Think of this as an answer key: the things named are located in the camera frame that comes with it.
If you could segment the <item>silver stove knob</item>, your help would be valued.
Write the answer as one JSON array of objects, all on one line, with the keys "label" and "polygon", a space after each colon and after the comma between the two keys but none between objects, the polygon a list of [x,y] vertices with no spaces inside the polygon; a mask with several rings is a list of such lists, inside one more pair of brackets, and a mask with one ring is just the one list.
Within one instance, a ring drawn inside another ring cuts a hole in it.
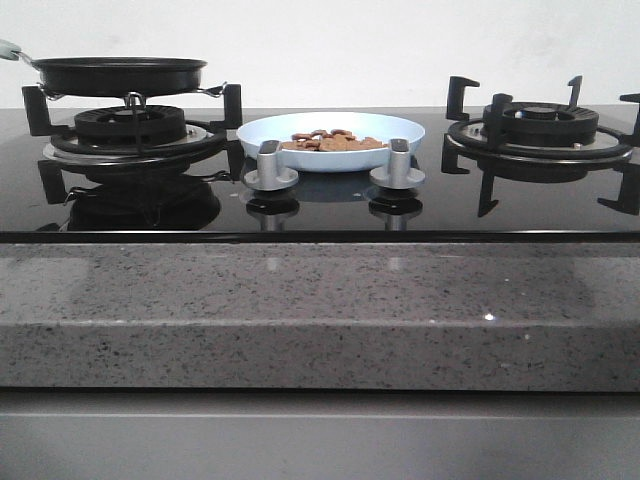
[{"label": "silver stove knob", "polygon": [[426,174],[411,166],[411,153],[406,139],[389,140],[389,161],[369,172],[369,179],[379,187],[392,190],[405,190],[421,185]]},{"label": "silver stove knob", "polygon": [[268,140],[261,144],[257,157],[257,168],[244,175],[243,183],[250,189],[273,192],[296,185],[299,174],[286,167],[279,158],[280,142]]}]

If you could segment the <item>right black gas burner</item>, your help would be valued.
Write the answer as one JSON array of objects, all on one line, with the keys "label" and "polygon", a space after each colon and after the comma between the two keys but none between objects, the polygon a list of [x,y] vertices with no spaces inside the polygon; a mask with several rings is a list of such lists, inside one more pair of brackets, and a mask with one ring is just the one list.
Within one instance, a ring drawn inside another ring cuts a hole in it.
[{"label": "right black gas burner", "polygon": [[449,79],[446,118],[453,123],[443,137],[441,171],[467,174],[458,166],[464,156],[482,172],[478,214],[484,216],[496,205],[495,178],[529,183],[568,183],[591,171],[612,169],[622,174],[618,197],[600,198],[610,209],[639,213],[639,166],[632,162],[639,148],[639,123],[630,133],[602,126],[599,113],[582,107],[578,98],[580,75],[568,82],[566,104],[514,101],[497,93],[479,118],[464,111],[464,94],[479,82],[461,76]]}]

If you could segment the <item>black glass cooktop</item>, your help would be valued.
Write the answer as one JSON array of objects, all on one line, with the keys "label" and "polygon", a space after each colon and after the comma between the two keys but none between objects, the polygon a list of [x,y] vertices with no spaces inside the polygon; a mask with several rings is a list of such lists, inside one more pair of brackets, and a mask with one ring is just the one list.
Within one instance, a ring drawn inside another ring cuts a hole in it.
[{"label": "black glass cooktop", "polygon": [[20,109],[1,113],[5,243],[577,242],[639,237],[639,162],[599,168],[495,163],[445,140],[436,110],[403,110],[427,131],[413,165],[425,182],[384,190],[365,172],[303,173],[255,192],[239,143],[149,183],[75,173],[43,156]]}]

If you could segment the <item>left black gas burner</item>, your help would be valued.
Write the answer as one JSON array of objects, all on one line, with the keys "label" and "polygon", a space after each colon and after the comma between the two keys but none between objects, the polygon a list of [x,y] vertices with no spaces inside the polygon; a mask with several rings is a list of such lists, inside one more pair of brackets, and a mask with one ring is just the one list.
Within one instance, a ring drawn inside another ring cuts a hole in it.
[{"label": "left black gas burner", "polygon": [[180,108],[151,105],[131,92],[122,106],[82,111],[72,125],[54,125],[44,89],[22,89],[30,134],[49,139],[40,166],[87,176],[181,172],[224,150],[227,132],[243,122],[241,86],[209,92],[224,100],[221,120],[188,120]]}]

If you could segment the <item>right silver stove knob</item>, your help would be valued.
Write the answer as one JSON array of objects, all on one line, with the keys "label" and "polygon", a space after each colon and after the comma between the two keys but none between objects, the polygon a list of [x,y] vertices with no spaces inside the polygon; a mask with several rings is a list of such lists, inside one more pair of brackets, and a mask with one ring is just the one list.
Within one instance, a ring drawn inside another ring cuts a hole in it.
[{"label": "right silver stove knob", "polygon": [[411,153],[406,139],[389,140],[389,161],[369,172],[369,179],[379,187],[392,190],[405,190],[421,185],[426,174],[411,166]]}]

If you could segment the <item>brown meat pieces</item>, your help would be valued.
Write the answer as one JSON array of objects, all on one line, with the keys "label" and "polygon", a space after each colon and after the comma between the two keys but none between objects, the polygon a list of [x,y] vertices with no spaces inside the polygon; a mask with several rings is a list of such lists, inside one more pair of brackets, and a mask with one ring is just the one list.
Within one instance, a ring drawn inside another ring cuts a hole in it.
[{"label": "brown meat pieces", "polygon": [[342,129],[295,133],[289,141],[281,143],[284,150],[315,152],[365,151],[387,147],[386,143],[376,138],[366,136],[359,139],[351,131]]}]

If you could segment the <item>left silver stove knob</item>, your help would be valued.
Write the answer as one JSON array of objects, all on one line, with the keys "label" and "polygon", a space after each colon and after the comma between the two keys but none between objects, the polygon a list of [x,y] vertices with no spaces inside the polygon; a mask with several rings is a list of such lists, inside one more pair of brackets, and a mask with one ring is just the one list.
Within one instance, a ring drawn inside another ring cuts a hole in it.
[{"label": "left silver stove knob", "polygon": [[257,168],[244,175],[243,183],[250,189],[273,192],[296,185],[299,174],[286,167],[279,158],[280,142],[268,140],[261,144],[257,157]]}]

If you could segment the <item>light blue plate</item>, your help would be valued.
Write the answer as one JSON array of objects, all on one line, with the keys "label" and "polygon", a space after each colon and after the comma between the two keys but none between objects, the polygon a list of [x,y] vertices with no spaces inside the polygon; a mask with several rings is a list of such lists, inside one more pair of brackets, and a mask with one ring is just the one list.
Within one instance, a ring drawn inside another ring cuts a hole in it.
[{"label": "light blue plate", "polygon": [[[425,136],[425,128],[408,119],[362,112],[303,112],[290,113],[250,121],[237,131],[237,138],[245,154],[255,158],[261,144],[267,140],[289,141],[296,133],[314,130],[343,129],[352,132],[357,139],[372,137],[387,143],[402,138],[409,143],[414,154]],[[306,172],[355,172],[371,170],[389,161],[390,149],[383,147],[362,151],[296,151],[282,149],[278,152],[289,168]]]}]

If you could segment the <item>black frying pan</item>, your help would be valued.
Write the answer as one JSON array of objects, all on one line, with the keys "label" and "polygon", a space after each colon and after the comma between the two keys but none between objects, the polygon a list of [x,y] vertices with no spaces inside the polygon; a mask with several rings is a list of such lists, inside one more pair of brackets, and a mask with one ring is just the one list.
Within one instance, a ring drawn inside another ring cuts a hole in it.
[{"label": "black frying pan", "polygon": [[1,57],[22,60],[39,72],[44,90],[53,95],[122,98],[135,92],[145,97],[195,91],[207,62],[158,57],[72,57],[33,59],[7,40]]}]

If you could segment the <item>black gas burner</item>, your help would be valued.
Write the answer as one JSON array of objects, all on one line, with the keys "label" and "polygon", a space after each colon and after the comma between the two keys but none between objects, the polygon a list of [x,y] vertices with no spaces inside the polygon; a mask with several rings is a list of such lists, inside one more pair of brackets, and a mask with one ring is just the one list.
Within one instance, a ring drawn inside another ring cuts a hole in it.
[{"label": "black gas burner", "polygon": [[209,92],[224,100],[221,120],[188,120],[180,108],[151,105],[131,92],[122,106],[82,111],[72,125],[54,125],[44,89],[22,89],[30,134],[49,139],[40,166],[87,176],[181,172],[224,150],[227,132],[243,122],[241,86]]},{"label": "black gas burner", "polygon": [[591,171],[612,169],[622,174],[618,197],[600,198],[610,209],[639,213],[639,166],[632,162],[639,148],[639,123],[630,133],[602,126],[599,113],[582,107],[578,98],[580,75],[568,82],[566,104],[514,101],[497,93],[479,118],[464,111],[464,94],[479,82],[461,76],[449,79],[446,118],[453,123],[443,137],[441,171],[467,174],[458,166],[464,156],[482,172],[478,214],[484,216],[496,205],[495,178],[529,183],[568,183]]}]

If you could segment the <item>grey cabinet drawer front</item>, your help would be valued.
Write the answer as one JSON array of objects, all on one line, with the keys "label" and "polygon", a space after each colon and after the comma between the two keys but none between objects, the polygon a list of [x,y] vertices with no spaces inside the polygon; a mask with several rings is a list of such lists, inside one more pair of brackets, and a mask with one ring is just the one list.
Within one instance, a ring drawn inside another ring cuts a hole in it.
[{"label": "grey cabinet drawer front", "polygon": [[5,479],[635,479],[635,395],[20,390]]}]

